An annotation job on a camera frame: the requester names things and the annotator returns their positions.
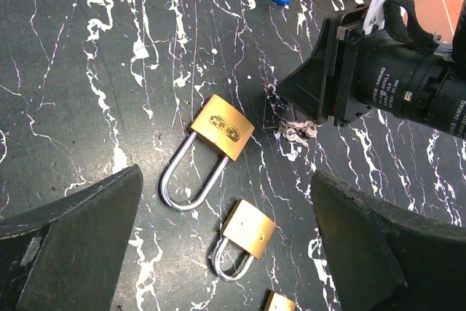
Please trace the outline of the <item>silver key bunch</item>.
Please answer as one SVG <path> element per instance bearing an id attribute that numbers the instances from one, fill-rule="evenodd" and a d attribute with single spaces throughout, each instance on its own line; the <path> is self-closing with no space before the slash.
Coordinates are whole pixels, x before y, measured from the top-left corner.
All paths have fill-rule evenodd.
<path id="1" fill-rule="evenodd" d="M 317 125 L 311 120 L 304 122 L 280 120 L 272 126 L 262 127 L 262 130 L 278 132 L 288 141 L 300 143 L 307 148 L 309 147 L 307 139 L 317 137 Z"/>

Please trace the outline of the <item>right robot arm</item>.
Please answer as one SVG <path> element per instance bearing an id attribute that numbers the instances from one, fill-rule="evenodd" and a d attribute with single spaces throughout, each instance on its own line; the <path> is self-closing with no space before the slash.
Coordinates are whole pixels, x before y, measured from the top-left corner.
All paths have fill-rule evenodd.
<path id="1" fill-rule="evenodd" d="M 345 127 L 371 109 L 465 137 L 465 71 L 433 53 L 362 30 L 367 7 L 325 16 L 310 57 L 278 95 L 318 125 Z"/>

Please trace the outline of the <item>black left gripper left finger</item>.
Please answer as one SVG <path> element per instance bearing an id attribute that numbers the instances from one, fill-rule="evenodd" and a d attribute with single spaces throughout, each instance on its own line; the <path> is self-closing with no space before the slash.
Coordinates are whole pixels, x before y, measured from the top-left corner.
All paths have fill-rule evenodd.
<path id="1" fill-rule="evenodd" d="M 1 220 L 1 309 L 110 310 L 142 189 L 132 165 Z"/>

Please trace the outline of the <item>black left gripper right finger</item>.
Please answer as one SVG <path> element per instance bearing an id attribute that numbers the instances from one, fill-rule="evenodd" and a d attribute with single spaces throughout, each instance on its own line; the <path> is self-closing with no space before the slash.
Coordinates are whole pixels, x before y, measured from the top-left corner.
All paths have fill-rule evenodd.
<path id="1" fill-rule="evenodd" d="M 343 310 L 464 310 L 465 228 L 317 170 L 311 198 Z"/>

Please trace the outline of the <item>large brass padlock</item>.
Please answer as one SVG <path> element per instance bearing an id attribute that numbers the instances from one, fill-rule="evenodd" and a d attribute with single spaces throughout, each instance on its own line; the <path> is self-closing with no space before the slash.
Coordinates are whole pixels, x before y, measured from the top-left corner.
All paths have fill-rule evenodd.
<path id="1" fill-rule="evenodd" d="M 254 126 L 233 105 L 218 95 L 212 95 L 189 127 L 189 135 L 172 156 L 159 180 L 159 193 L 163 202 L 178 211 L 191 211 L 203 204 L 228 162 L 236 161 L 252 136 Z M 176 202 L 169 193 L 170 178 L 184 155 L 197 140 L 212 147 L 222 156 L 216 169 L 194 201 Z"/>

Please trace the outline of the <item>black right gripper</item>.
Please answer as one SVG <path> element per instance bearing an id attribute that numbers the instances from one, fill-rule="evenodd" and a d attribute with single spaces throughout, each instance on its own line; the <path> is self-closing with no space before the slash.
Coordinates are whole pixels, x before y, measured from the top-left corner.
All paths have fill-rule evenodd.
<path id="1" fill-rule="evenodd" d="M 372 108 L 402 116 L 422 53 L 386 31 L 366 36 L 364 14 L 363 8 L 327 14 L 310 57 L 277 86 L 279 97 L 315 124 L 333 118 L 345 126 Z"/>

